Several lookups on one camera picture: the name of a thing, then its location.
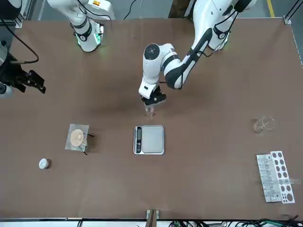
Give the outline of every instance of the black cable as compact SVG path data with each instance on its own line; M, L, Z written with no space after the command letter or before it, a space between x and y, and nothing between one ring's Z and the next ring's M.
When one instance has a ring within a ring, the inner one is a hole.
M169 227L174 227L174 226L172 226L172 225L174 225L175 224L175 221L172 221L170 224L169 224Z
M16 38L18 39L24 46L26 46L35 56L36 56L36 60L33 61L11 61L11 64L32 64L32 63L36 63L37 61L39 61L39 56L38 54L36 54L35 51L33 51L32 48L30 48L25 42L23 42L8 26L7 24L4 22L4 20L1 20L2 23L4 24L4 26L7 28L7 30Z
M85 14L85 15L86 15L86 17L87 17L87 18L89 18L89 19L92 19L92 20L93 20L93 18L91 18L91 17L88 17L88 16L87 16L87 12L86 12L86 11L84 12L84 11L81 9L81 7L79 7L79 9L80 9L80 11L81 11L83 14Z
M271 220L271 219L267 219L267 218L263 218L260 220L256 220L256 221L250 221L248 224L246 224L246 227L248 225L254 225L257 227L262 227L263 225L267 224L266 222L275 222L277 224L280 224L282 227L297 227L298 223L301 223L301 221L295 221L295 219L298 217L298 215L294 216L293 218L290 218L286 221L276 221L276 220Z
M101 15L101 14L96 14L92 11L90 11L89 9L87 9L83 4L82 2L80 2L80 0L77 0L78 3L88 12L90 12L91 14L95 15L95 16L98 16L98 17L108 17L109 18L109 21L110 21L110 26L112 26L112 18L110 18L109 15ZM81 9L81 7L79 7L79 9L81 10L82 13L84 13L85 15L87 14L87 12L83 12L83 10Z
M82 227L83 224L83 220L81 219L80 221L78 221L77 227Z
M179 225L181 225L181 227L187 227L187 226L184 224L184 221L179 221L178 223L179 223Z
M131 3L131 6L129 7L129 11L128 11L127 15L124 17L123 20L125 20L128 17L128 15L131 13L132 6L133 6L133 4L134 4L135 1L137 1L137 0L133 0L133 2Z
M229 27L229 29L228 29L228 31L227 31L227 35L225 36L224 40L223 40L218 46L221 46L221 45L225 42L225 40L227 39L228 34L230 33L231 28L232 28L232 25L233 25L233 23L235 22L235 20L236 20L238 14L239 14L239 13L237 12L237 15L236 15L236 16L234 17L234 19L232 20L232 24L230 25L230 27ZM201 53L201 54L203 54L205 57L210 57L210 56L213 55L213 53L215 53L216 48L215 48L215 49L213 50L213 52L212 52L211 54L209 54L209 55L206 55L206 54L205 54L204 52L202 52L202 51L198 51L197 53Z
M228 20L229 18L231 18L232 15L234 15L234 13L236 12L236 10L234 10L227 18L225 18L223 21L220 21L219 23L215 24L214 26L220 25L223 22L225 22L226 20Z
M202 225L198 221L195 221L195 224L197 225L197 227L202 227Z
M235 225L235 227L237 227L238 226L238 224L240 224L240 223L243 223L243 224L247 224L247 222L244 222L244 221L239 221L236 225Z
M187 221L187 226L188 225L190 225L191 227L193 227L193 225L189 221Z

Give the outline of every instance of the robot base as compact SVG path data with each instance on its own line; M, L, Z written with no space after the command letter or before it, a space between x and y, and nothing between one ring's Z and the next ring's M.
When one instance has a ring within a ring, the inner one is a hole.
M82 39L81 35L80 37L76 35L79 46L85 52L94 51L99 45L102 44L103 39L104 27L93 20L90 20L90 24L92 29L85 41Z

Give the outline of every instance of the brown table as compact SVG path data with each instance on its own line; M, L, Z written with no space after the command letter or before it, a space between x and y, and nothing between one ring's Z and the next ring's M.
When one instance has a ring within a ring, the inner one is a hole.
M282 150L303 179L303 75L291 27L282 19L237 19L226 48L202 58L182 91L162 85L165 104L145 117L138 94L149 43L172 43L183 57L194 38L184 19L115 21L104 46L77 45L67 22L26 22L20 37L40 55L25 65L46 80L1 100L0 217L283 218L295 204L265 203L256 154ZM11 52L30 60L14 40ZM252 119L276 118L254 133ZM64 149L70 123L96 135L88 156ZM161 124L163 156L133 154L136 125ZM52 167L40 170L41 158Z

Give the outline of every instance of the powder sample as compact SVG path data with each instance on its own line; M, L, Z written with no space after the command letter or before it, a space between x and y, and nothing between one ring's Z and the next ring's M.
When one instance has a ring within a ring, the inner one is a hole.
M78 147L84 140L84 133L80 129L75 129L71 132L71 144Z

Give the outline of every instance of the robotic arm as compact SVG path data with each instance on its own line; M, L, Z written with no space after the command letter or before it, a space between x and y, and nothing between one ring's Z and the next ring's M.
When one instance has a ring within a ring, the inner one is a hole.
M232 9L242 12L255 2L256 0L239 0L233 7L232 0L197 0L193 15L195 40L182 61L172 44L148 45L143 54L143 78L139 88L144 104L157 105L166 100L166 95L162 94L159 86L160 71L163 72L168 87L182 88L207 46L213 50L223 48L233 22Z
M21 0L1 0L0 20L16 19L21 11ZM44 79L36 72L22 70L17 59L8 52L6 42L0 42L0 98L13 93L13 87L25 92L26 86L35 87L45 93Z
M106 17L96 15L109 15L114 19L112 5L106 0L47 0L49 5L60 11L71 22L75 30L78 44L85 52L94 51L102 41L103 26L87 17L88 12L79 7L91 7L97 12L90 17L105 19Z

